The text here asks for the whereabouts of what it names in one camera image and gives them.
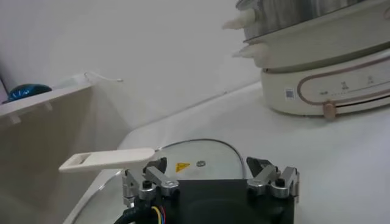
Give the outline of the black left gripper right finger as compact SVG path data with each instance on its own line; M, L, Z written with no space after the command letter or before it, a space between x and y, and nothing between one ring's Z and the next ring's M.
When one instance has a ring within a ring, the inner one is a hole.
M246 163L252 174L247 180L247 190L254 196L270 194L277 199L293 198L299 202L300 173L295 167L280 170L269 160L247 157Z

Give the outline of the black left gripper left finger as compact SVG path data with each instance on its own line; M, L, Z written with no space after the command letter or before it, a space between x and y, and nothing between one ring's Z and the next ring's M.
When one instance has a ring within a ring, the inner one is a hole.
M126 169L122 174L123 203L131 208L136 201L152 203L158 197L176 200L180 194L179 181L165 175L166 157L146 164L140 171Z

